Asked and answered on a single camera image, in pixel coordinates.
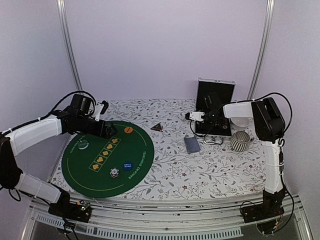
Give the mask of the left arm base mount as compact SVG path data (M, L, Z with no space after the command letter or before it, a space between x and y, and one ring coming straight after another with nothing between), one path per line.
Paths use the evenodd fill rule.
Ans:
M51 203L48 213L67 220L88 223L91 217L92 208L89 202L80 200L77 203L68 203L66 207Z

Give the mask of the orange big blind button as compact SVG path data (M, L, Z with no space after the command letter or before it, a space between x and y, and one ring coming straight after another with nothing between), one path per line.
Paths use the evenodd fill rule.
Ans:
M124 128L124 132L126 134L131 134L133 132L133 130L134 129L132 127L130 127L130 126Z

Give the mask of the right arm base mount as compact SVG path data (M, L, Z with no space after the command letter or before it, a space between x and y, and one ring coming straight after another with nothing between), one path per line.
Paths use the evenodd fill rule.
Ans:
M246 200L240 205L239 212L245 223L264 220L261 223L257 223L256 228L262 235L269 236L281 231L290 222L295 208L295 201L293 198L291 198L291 203L291 213L285 223L283 223L285 211L282 205L276 206L275 209L267 210L266 208L263 208L262 203L255 204Z

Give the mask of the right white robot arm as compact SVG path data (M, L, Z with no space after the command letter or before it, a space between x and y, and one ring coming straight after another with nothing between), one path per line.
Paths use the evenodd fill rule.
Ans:
M284 159L282 146L287 130L285 120L273 98L259 98L227 103L209 113L201 113L199 120L209 123L222 113L224 118L252 118L255 134L261 141L265 153L266 182L263 190L263 203L258 213L262 218L269 218L278 207L286 194L283 183Z

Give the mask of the clear dealer button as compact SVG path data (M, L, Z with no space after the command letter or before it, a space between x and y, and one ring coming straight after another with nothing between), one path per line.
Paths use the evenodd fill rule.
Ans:
M87 140L80 140L77 146L80 150L84 150L89 146L89 142Z

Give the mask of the blue small blind button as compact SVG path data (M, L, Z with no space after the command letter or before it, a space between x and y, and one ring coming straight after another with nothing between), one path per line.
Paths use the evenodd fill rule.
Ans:
M125 162L122 168L124 171L131 171L134 168L134 164L132 162Z

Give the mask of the blue playing card deck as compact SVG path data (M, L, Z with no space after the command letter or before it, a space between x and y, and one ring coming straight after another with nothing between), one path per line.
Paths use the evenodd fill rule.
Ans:
M201 150L198 140L195 136L184 137L183 140L188 154L197 153Z

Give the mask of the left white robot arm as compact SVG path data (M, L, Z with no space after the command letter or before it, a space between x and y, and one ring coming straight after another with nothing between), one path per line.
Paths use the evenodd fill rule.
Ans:
M1 187L24 192L55 204L55 209L63 217L70 217L74 213L74 205L63 198L63 192L58 187L23 172L15 157L44 140L65 133L80 133L103 139L110 139L117 133L113 123L100 118L108 109L108 102L96 102L93 96L85 91L71 92L70 96L71 103L65 109L58 110L54 106L45 116L0 134Z

